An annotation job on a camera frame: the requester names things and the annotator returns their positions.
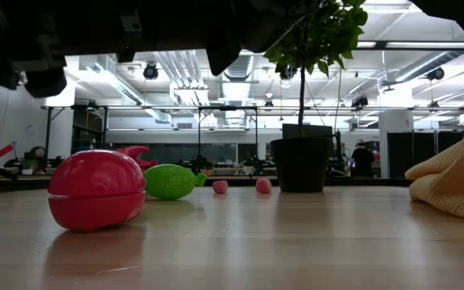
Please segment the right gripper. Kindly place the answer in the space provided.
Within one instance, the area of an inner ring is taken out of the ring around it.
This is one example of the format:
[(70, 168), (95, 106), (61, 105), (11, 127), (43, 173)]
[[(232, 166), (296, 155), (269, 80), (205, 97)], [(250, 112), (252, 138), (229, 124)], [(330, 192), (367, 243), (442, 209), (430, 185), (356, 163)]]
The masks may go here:
[(253, 0), (66, 0), (66, 53), (206, 49), (214, 76), (264, 50)]

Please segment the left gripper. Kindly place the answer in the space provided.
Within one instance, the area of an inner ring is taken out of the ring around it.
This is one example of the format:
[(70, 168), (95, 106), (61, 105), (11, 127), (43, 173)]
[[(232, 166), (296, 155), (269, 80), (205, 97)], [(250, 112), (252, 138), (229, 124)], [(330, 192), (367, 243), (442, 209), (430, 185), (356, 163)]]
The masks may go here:
[(0, 0), (0, 86), (24, 85), (35, 98), (53, 97), (67, 85), (65, 61), (55, 42), (54, 16), (67, 0)]

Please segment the red toy tomato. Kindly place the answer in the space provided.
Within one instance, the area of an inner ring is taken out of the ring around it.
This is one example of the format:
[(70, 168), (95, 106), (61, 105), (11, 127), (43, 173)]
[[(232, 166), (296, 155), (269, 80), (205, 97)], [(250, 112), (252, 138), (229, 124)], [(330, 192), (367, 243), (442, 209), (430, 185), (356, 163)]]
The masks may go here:
[(136, 218), (145, 201), (146, 181), (139, 165), (117, 151), (80, 151), (52, 175), (48, 205), (67, 230), (94, 231)]

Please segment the green plant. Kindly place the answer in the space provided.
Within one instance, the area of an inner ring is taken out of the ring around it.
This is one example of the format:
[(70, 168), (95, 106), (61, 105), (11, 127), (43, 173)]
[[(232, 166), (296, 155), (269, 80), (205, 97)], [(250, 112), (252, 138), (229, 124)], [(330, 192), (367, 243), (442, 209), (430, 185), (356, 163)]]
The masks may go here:
[(332, 137), (309, 137), (305, 134), (306, 77), (315, 68), (326, 76), (329, 67), (344, 69), (344, 60), (353, 58), (368, 20), (363, 9), (366, 0), (304, 0), (311, 9), (289, 33), (263, 57), (275, 65), (281, 77), (295, 68), (300, 74), (300, 96), (296, 135), (271, 141), (271, 157), (277, 180), (287, 193), (320, 193), (332, 150)]

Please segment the green toy lime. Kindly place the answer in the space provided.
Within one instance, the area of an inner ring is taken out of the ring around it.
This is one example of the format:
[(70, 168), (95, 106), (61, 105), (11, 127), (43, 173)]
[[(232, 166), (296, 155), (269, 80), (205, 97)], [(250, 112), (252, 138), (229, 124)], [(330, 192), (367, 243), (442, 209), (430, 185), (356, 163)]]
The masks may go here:
[(207, 175), (194, 174), (175, 164), (160, 164), (145, 171), (146, 194), (160, 200), (174, 201), (188, 196), (196, 186), (203, 186)]

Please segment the red crumpled cloth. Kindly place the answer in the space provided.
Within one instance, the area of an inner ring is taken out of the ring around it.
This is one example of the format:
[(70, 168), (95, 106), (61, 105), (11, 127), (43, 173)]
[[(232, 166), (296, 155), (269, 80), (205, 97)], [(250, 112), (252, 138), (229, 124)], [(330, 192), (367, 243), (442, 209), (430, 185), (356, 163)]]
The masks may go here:
[(145, 172), (149, 168), (155, 167), (159, 164), (157, 160), (145, 160), (141, 158), (141, 155), (146, 154), (150, 151), (148, 147), (145, 146), (130, 146), (119, 148), (117, 152), (120, 152), (124, 155), (131, 157), (137, 165), (141, 168), (142, 172)]

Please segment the dark background monitor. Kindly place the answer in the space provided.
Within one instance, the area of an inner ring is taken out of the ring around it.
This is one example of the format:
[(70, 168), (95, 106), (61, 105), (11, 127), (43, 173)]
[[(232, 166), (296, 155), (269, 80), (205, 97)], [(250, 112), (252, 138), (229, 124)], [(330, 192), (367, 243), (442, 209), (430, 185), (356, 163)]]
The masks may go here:
[(298, 124), (287, 124), (282, 125), (282, 136), (284, 139), (289, 138), (328, 138), (331, 139), (333, 136), (333, 127), (331, 126), (316, 126), (304, 124), (299, 126)]

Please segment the person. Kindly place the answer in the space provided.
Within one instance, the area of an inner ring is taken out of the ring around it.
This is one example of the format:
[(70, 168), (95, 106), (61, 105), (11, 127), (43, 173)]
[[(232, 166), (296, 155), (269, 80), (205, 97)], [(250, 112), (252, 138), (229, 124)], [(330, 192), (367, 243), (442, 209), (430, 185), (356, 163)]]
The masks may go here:
[(373, 153), (366, 147), (365, 143), (357, 143), (352, 153), (354, 175), (358, 177), (373, 177), (371, 165), (375, 161)]

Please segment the black room partition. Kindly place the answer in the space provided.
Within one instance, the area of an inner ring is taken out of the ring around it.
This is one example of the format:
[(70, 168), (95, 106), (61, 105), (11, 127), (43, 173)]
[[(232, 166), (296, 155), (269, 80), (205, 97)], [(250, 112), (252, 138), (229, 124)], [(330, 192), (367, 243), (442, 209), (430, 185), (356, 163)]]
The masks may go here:
[(387, 133), (388, 174), (391, 179), (404, 178), (416, 164), (438, 155), (464, 139), (463, 130)]

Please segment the yellow waffle cloth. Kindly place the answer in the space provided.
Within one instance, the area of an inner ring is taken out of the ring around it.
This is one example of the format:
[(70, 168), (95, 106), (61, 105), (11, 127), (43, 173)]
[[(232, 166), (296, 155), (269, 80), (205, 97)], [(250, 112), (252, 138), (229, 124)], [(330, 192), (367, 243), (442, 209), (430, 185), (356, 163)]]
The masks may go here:
[(464, 139), (413, 166), (405, 178), (412, 200), (464, 218)]

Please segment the black background rig frame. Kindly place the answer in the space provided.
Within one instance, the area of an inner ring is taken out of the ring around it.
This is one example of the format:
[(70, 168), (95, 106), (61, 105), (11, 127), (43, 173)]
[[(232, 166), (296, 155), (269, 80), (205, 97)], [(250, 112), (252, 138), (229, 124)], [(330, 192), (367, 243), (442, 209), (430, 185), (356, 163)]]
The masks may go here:
[(145, 111), (151, 117), (156, 118), (157, 121), (160, 121), (160, 115), (157, 111), (161, 112), (162, 110), (166, 111), (180, 111), (180, 110), (196, 110), (197, 111), (197, 154), (201, 154), (201, 122), (203, 119), (201, 118), (201, 112), (206, 110), (209, 114), (213, 113), (215, 110), (219, 110), (222, 112), (227, 111), (238, 111), (238, 110), (253, 110), (255, 113), (255, 146), (259, 146), (259, 127), (258, 127), (258, 120), (259, 120), (259, 111), (260, 107), (258, 106), (82, 106), (82, 105), (71, 105), (71, 106), (41, 106), (41, 110), (46, 110), (48, 112), (47, 116), (47, 133), (46, 133), (46, 151), (49, 150), (49, 141), (50, 141), (50, 134), (51, 134), (51, 124), (52, 120), (57, 117), (61, 112), (64, 110), (102, 110), (103, 114), (103, 121), (102, 121), (102, 129), (101, 129), (101, 148), (106, 147), (106, 133), (112, 131), (109, 126), (109, 118), (110, 118), (110, 111), (111, 110), (141, 110)]

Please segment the black aluminium table frame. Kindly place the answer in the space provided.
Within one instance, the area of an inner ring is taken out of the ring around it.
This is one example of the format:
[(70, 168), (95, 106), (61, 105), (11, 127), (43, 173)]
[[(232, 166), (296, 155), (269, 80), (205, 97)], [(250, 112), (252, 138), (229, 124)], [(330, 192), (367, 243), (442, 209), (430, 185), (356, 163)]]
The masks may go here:
[[(0, 193), (12, 191), (24, 191), (46, 189), (50, 178), (25, 178), (21, 176), (17, 180), (0, 179)], [(325, 186), (393, 186), (408, 187), (410, 180), (405, 179), (326, 179)]]

